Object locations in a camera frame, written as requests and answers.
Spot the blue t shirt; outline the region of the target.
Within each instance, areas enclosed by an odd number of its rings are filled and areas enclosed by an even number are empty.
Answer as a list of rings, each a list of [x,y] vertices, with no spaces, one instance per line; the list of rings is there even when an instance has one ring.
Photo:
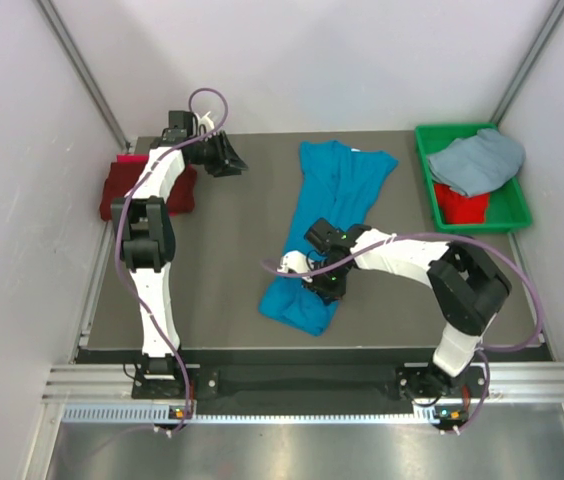
[[[303,184],[284,253],[308,254],[304,235],[324,218],[343,230],[364,222],[398,160],[384,151],[365,152],[332,140],[303,142],[299,147]],[[325,305],[299,278],[277,277],[266,289],[259,312],[313,336],[324,333],[337,304]]]

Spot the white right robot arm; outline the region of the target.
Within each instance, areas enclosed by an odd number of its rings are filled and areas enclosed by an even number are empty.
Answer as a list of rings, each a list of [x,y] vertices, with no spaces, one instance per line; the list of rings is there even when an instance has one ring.
[[[305,239],[321,256],[306,259],[303,286],[324,304],[342,299],[353,269],[407,278],[429,288],[446,321],[441,340],[427,367],[403,378],[403,395],[434,401],[454,394],[465,371],[512,286],[480,247],[461,241],[399,240],[367,225],[344,231],[317,220]]]

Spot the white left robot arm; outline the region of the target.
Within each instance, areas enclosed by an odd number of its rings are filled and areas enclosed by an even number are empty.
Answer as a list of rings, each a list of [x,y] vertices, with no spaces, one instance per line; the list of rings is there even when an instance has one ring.
[[[214,177],[240,175],[248,169],[222,126],[208,113],[171,111],[138,180],[112,201],[115,266],[139,304],[142,322],[143,343],[132,391],[136,399],[192,399],[173,321],[170,273],[176,236],[167,201],[191,165],[203,166]]]

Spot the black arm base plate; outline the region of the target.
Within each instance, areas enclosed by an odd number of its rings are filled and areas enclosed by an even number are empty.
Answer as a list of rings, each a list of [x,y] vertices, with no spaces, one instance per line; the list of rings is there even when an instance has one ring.
[[[202,365],[189,370],[190,391],[178,379],[150,379],[138,373],[131,397],[142,400],[215,400],[237,393],[360,392],[390,400],[459,398],[482,393],[486,379],[480,366],[470,366],[447,379],[426,364],[367,365]]]

